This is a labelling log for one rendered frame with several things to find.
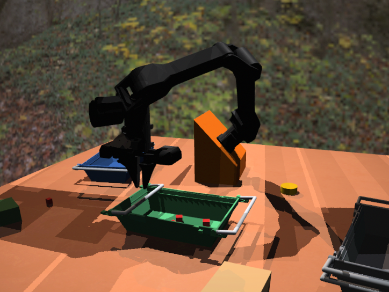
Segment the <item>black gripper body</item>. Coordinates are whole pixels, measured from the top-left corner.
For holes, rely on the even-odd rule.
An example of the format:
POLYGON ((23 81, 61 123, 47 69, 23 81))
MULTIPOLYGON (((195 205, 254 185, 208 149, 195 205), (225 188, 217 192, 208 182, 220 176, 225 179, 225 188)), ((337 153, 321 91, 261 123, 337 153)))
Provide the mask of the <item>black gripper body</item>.
MULTIPOLYGON (((158 165, 173 165, 180 159, 182 159, 182 152, 179 147, 164 145, 159 149, 152 149, 154 142, 151 142, 151 129, 153 124, 148 122, 144 123, 125 123, 128 127, 128 131, 135 132, 136 128, 141 128, 146 140, 146 150, 139 157, 143 157, 145 163, 156 163, 158 165)), ((112 141, 111 141, 112 142, 112 141)), ((112 152, 110 143, 105 143, 101 146, 99 154, 101 158, 111 158, 112 152)))

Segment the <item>yellow short cylinder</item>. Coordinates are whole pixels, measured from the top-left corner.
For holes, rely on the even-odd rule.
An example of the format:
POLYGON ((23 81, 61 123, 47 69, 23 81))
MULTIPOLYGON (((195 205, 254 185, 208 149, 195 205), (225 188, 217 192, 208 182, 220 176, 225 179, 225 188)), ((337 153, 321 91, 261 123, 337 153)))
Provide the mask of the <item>yellow short cylinder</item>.
POLYGON ((280 192, 284 195, 295 195, 297 193, 297 185, 290 182, 281 184, 280 192))

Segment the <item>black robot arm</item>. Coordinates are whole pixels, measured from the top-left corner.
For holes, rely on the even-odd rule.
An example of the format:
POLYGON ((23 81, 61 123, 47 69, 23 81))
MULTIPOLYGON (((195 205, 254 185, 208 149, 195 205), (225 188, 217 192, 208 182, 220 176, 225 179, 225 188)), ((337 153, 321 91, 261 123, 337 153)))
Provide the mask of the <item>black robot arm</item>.
MULTIPOLYGON (((165 97, 176 85, 197 76, 224 67, 236 78, 238 108, 231 112, 232 126, 217 140, 231 154, 245 141, 252 142, 260 128, 255 113, 255 81, 260 79, 262 66, 246 47, 217 42, 212 47, 166 64, 148 64, 131 71, 114 88, 116 96, 96 97, 89 103, 92 126, 102 127, 125 123, 150 121, 149 105, 165 97), (133 94, 129 94, 130 87, 133 94)), ((111 143, 113 158, 131 161, 146 150, 141 128, 135 132, 123 131, 111 143), (140 130, 140 131, 139 131, 140 130)))

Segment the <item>blue plastic tray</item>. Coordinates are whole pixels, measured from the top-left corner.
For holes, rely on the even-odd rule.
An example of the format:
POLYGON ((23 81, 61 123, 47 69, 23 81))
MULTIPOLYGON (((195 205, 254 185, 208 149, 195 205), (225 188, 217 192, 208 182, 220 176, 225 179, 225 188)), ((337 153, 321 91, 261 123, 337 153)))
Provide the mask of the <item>blue plastic tray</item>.
POLYGON ((118 158, 101 158, 97 153, 86 162, 72 167, 73 170, 84 170, 91 181, 125 183, 130 175, 118 158))

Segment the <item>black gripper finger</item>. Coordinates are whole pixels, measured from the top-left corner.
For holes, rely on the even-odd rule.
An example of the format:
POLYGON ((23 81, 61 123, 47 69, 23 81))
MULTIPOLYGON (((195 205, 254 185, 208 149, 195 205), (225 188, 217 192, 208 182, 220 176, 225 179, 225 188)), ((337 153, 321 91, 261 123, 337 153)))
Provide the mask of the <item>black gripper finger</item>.
POLYGON ((135 156, 135 158, 133 158, 131 161, 128 162, 125 160, 117 160, 117 162, 125 166, 133 181, 135 188, 139 188, 140 187, 140 166, 139 166, 140 157, 135 156))
POLYGON ((148 186, 148 183, 150 181, 150 178, 153 174, 153 171, 156 167, 156 163, 145 163, 141 162, 139 166, 142 169, 142 185, 143 189, 146 189, 148 186))

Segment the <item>green box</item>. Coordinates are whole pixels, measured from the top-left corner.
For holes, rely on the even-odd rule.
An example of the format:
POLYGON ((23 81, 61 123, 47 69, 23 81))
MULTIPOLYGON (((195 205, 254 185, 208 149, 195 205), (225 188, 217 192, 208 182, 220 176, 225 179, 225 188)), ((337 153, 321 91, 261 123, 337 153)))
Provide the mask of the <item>green box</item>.
POLYGON ((0 227, 22 221, 19 206, 12 197, 0 200, 0 227))

